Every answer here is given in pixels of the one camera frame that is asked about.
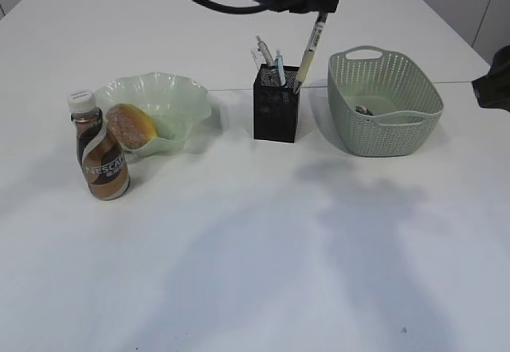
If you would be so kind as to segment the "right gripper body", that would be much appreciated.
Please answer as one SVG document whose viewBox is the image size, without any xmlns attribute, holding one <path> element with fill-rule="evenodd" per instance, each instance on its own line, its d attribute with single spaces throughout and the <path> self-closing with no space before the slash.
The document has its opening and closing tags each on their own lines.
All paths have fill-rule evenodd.
<svg viewBox="0 0 510 352">
<path fill-rule="evenodd" d="M 510 111 L 509 51 L 509 45 L 498 50 L 488 73 L 472 82 L 473 92 L 481 108 Z"/>
</svg>

